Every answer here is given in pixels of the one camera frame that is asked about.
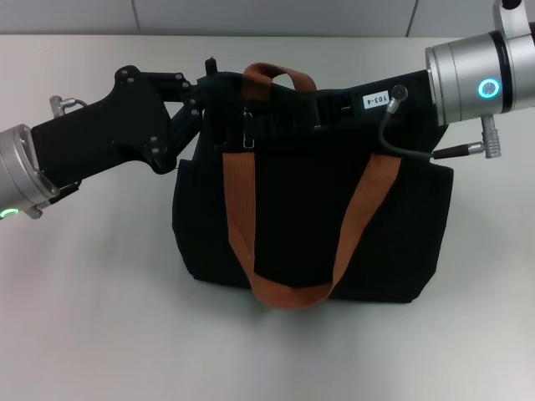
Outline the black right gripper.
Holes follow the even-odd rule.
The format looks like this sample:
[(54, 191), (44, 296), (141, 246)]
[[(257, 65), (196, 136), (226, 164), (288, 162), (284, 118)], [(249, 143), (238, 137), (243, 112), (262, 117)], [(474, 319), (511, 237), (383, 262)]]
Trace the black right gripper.
[(394, 114), (395, 121), (437, 121), (431, 85), (425, 70), (382, 79), (348, 89), (325, 89), (316, 93), (316, 105), (256, 107), (256, 136), (278, 137), (312, 132), (318, 125), (371, 124), (383, 118), (392, 89), (402, 85), (408, 97)]

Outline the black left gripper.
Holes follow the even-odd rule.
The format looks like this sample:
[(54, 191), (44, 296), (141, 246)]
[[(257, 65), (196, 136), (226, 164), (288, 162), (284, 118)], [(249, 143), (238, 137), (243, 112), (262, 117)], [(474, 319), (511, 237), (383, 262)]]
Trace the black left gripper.
[[(40, 170), (57, 187), (130, 161), (170, 172), (201, 131), (208, 82), (123, 67), (105, 98), (31, 129)], [(184, 103), (170, 116), (164, 102)]]

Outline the silver zipper pull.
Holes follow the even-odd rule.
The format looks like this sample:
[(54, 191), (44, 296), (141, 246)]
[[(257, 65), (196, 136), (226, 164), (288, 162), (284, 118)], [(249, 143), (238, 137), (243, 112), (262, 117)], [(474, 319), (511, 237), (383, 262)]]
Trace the silver zipper pull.
[(243, 136), (242, 146), (245, 150), (253, 150), (255, 147), (255, 138), (253, 132), (253, 116), (247, 109), (243, 110)]

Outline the black bag with brown handles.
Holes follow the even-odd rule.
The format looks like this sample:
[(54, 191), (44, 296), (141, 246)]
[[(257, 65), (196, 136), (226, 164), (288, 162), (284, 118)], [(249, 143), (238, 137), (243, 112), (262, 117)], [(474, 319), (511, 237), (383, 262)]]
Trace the black bag with brown handles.
[[(214, 60), (206, 76), (203, 128), (172, 206), (187, 271), (269, 307), (416, 299), (436, 272), (453, 170), (397, 155), (374, 126), (257, 137), (271, 88), (316, 92), (315, 82), (267, 63), (223, 73)], [(242, 146), (244, 109), (253, 150)]]

